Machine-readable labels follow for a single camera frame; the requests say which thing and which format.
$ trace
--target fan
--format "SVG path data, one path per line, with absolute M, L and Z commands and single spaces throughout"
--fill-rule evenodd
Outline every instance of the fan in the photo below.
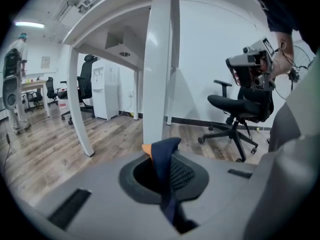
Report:
M 299 46 L 293 46 L 294 65 L 288 74 L 282 74 L 275 78 L 276 92 L 286 99 L 292 89 L 303 80 L 308 73 L 311 60 L 307 53 Z

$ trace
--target office chair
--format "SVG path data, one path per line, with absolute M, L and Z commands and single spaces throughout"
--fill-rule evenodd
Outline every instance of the office chair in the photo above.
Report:
M 84 57 L 84 63 L 82 65 L 81 74 L 77 76 L 78 80 L 78 98 L 79 103 L 83 103 L 84 107 L 80 107 L 81 112 L 91 113 L 91 117 L 95 118 L 95 110 L 93 106 L 87 105 L 83 100 L 90 99 L 92 97 L 92 88 L 91 88 L 91 74 L 92 74 L 92 64 L 98 60 L 97 57 L 93 55 L 87 55 Z M 58 92 L 58 98 L 61 100 L 68 99 L 67 90 Z M 61 119 L 64 121 L 65 116 L 70 114 L 70 111 L 63 113 Z M 73 125 L 72 118 L 69 118 L 69 125 Z
M 230 114 L 226 120 L 226 123 L 229 126 L 212 123 L 208 128 L 210 131 L 212 131 L 213 128 L 218 128 L 223 131 L 205 134 L 198 138 L 198 142 L 202 144 L 206 139 L 209 138 L 228 136 L 230 139 L 234 140 L 241 156 L 241 158 L 238 158 L 236 161 L 244 162 L 247 157 L 241 140 L 254 145 L 253 149 L 251 150 L 252 154 L 255 154 L 258 148 L 258 144 L 252 140 L 252 136 L 246 121 L 258 123 L 264 122 L 269 118 L 274 111 L 272 92 L 246 88 L 242 86 L 238 93 L 238 99 L 235 100 L 227 98 L 227 87 L 231 87 L 232 84 L 219 80 L 214 80 L 213 82 L 222 86 L 222 96 L 209 95 L 207 99 L 211 105 Z M 243 124 L 245 126 L 249 137 L 237 130 L 239 124 Z
M 61 89 L 61 88 L 57 88 L 56 92 L 55 92 L 54 79 L 52 77 L 48 77 L 48 80 L 45 82 L 45 86 L 46 86 L 46 89 L 47 89 L 46 96 L 49 99 L 53 100 L 53 101 L 48 103 L 48 106 L 50 107 L 51 104 L 58 105 L 57 95 L 58 95 L 59 89 Z

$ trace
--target wooden floor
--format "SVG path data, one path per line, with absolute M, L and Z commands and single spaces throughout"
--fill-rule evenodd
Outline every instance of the wooden floor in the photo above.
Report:
M 61 121 L 59 109 L 54 104 L 51 105 L 50 114 L 51 117 L 47 118 L 44 110 L 28 112 L 32 127 L 19 136 L 13 133 L 8 120 L 0 125 L 1 171 L 9 148 L 6 127 L 12 152 L 5 166 L 6 181 L 15 195 L 32 206 L 83 168 L 141 150 L 142 119 L 117 116 L 106 121 L 82 113 L 86 132 L 95 151 L 94 156 L 88 157 L 82 151 L 74 127 L 68 125 L 67 121 Z M 207 139 L 204 144 L 199 144 L 198 137 L 208 132 L 207 127 L 184 124 L 172 124 L 164 128 L 166 137 L 181 138 L 179 149 L 182 151 L 229 161 L 240 157 L 236 145 L 227 137 Z M 269 133 L 251 133 L 253 140 L 259 144 L 256 154 L 250 154 L 252 145 L 242 143 L 247 154 L 246 163 L 257 164 L 268 150 L 266 138 Z

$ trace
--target white desk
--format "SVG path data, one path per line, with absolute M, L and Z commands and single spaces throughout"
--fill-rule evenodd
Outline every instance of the white desk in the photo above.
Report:
M 121 56 L 106 50 L 108 26 L 123 22 L 142 13 L 149 14 L 144 64 L 132 64 Z M 94 150 L 82 120 L 77 92 L 78 54 L 92 54 L 113 61 L 134 71 L 134 119 L 138 119 L 138 72 L 143 70 L 143 142 L 160 141 L 163 137 L 167 90 L 170 76 L 179 64 L 180 8 L 179 0 L 102 0 L 91 8 L 65 37 L 64 52 L 68 62 L 67 89 L 70 113 L 84 152 L 91 156 Z
M 43 97 L 43 105 L 44 105 L 44 110 L 46 111 L 46 115 L 49 118 L 50 117 L 50 112 L 48 108 L 48 97 L 47 94 L 45 93 L 45 90 L 47 89 L 46 87 L 46 81 L 45 80 L 38 80 L 34 82 L 29 82 L 29 83 L 23 83 L 21 85 L 21 90 L 23 92 L 33 90 L 33 89 L 42 89 L 42 97 Z

